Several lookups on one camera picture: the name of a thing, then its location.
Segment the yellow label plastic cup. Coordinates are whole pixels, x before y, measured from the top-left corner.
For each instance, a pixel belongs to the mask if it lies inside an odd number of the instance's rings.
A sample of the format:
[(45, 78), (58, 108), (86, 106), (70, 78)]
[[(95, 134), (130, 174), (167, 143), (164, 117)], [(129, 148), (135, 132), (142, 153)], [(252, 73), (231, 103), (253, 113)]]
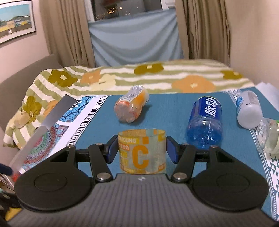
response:
[(120, 168), (127, 174), (163, 173), (167, 166), (162, 129), (132, 129), (118, 133)]

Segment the blue plastic bottle cup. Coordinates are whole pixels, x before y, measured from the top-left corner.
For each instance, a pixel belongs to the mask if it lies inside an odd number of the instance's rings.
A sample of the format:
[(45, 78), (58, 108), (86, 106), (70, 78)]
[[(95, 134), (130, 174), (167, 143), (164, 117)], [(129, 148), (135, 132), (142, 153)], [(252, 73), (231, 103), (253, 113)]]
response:
[(198, 149), (220, 146), (223, 136), (222, 107), (212, 96), (200, 97), (191, 110), (186, 129), (187, 142)]

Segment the white plastic bottle cup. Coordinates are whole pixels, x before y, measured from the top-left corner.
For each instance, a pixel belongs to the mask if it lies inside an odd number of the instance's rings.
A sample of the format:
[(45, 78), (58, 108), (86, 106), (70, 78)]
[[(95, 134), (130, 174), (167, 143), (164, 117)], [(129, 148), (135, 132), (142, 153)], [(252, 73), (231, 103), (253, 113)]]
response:
[(241, 92), (236, 100), (236, 107), (237, 121), (241, 127), (253, 129), (260, 124), (263, 114), (258, 96), (254, 92)]

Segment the orange plastic bottle cup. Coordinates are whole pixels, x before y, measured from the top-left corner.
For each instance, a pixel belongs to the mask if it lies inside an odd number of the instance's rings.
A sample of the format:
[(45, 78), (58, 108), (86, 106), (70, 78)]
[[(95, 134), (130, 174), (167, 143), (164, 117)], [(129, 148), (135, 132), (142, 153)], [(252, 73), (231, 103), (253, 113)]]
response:
[(149, 94), (146, 88), (135, 85), (114, 105), (114, 112), (121, 122), (132, 123), (141, 114), (142, 108), (149, 101)]

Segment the teal patterned cloth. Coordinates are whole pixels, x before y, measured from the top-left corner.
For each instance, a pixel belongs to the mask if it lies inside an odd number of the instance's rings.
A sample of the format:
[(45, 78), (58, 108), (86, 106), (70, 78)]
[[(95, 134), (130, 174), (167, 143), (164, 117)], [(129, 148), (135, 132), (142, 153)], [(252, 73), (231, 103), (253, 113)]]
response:
[[(120, 123), (113, 112), (117, 96), (109, 96), (77, 141), (78, 148), (95, 142), (106, 142), (114, 134), (133, 128), (164, 129), (178, 142), (185, 141), (185, 130), (191, 108), (199, 94), (151, 95), (139, 119), (128, 125)], [(167, 194), (157, 199), (146, 181), (135, 180), (133, 192), (123, 186), (99, 187), (97, 198), (57, 213), (34, 213), (23, 210), (9, 223), (11, 226), (272, 226), (270, 201), (263, 211), (227, 213), (205, 207), (181, 186), (160, 176), (155, 184)]]

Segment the silver laptop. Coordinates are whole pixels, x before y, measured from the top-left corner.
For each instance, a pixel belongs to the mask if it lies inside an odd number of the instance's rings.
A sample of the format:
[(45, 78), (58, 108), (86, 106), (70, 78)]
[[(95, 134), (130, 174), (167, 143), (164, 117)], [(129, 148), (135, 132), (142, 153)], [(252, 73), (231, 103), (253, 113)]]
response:
[(25, 146), (15, 155), (9, 166), (11, 167), (13, 174), (19, 172), (24, 161), (29, 155), (30, 151), (34, 148), (35, 143), (46, 133), (52, 126), (76, 103), (76, 99), (69, 95), (63, 96), (63, 98), (57, 103), (57, 105), (46, 116), (40, 127), (35, 131), (34, 135), (28, 140)]

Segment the floral striped bed quilt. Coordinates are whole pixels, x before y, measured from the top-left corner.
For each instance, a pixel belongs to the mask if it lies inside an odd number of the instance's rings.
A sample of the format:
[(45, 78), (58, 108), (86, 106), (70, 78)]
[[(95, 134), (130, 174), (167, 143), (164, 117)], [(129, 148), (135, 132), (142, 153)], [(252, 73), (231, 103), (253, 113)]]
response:
[(64, 95), (123, 95), (134, 85), (150, 94), (212, 93), (253, 87), (241, 73), (215, 60), (174, 60), (88, 68), (45, 69), (27, 89), (4, 130), (5, 147), (22, 148)]

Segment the grey sofa headboard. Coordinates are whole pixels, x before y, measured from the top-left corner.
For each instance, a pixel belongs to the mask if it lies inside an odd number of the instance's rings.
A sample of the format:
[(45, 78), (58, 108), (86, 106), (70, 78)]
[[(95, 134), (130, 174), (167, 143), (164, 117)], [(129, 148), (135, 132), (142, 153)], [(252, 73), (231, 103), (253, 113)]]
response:
[(40, 72), (45, 69), (59, 69), (57, 57), (51, 54), (21, 69), (1, 83), (1, 129), (5, 130), (9, 120), (17, 112), (27, 89)]

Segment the beige right curtain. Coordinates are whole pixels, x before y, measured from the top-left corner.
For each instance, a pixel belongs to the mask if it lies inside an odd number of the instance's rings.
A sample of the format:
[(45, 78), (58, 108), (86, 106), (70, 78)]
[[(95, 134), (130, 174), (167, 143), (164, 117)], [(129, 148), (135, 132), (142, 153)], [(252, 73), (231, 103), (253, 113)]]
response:
[(185, 59), (211, 59), (229, 65), (230, 31), (224, 0), (175, 1)]

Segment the beige curtain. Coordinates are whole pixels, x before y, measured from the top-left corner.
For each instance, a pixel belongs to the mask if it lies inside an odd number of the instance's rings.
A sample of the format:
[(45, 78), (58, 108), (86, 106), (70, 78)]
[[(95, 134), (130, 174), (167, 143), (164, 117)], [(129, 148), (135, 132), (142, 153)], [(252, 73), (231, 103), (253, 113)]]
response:
[(95, 67), (95, 57), (83, 1), (39, 1), (49, 54), (60, 65)]
[(230, 31), (224, 0), (175, 1), (185, 59), (211, 59), (229, 65)]

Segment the beige left curtain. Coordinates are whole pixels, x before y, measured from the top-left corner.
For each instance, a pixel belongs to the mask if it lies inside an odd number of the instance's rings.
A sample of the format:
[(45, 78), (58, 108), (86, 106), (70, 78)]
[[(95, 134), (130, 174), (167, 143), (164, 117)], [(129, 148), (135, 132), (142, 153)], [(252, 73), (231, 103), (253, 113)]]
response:
[(83, 1), (39, 1), (49, 54), (60, 65), (95, 67), (95, 57)]

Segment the light blue window cloth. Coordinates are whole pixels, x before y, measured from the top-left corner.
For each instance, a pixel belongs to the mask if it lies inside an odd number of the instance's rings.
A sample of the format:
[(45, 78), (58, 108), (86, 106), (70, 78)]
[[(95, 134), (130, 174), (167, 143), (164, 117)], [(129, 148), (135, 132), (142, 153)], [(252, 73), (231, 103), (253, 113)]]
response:
[(96, 66), (121, 66), (183, 58), (175, 9), (88, 24)]

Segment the framed wall picture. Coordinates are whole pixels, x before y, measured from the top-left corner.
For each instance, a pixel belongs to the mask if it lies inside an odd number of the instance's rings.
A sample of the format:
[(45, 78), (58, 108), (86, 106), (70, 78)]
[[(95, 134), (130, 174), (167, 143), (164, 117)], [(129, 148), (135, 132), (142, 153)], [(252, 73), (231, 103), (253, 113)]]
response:
[(32, 1), (1, 1), (1, 43), (36, 32)]

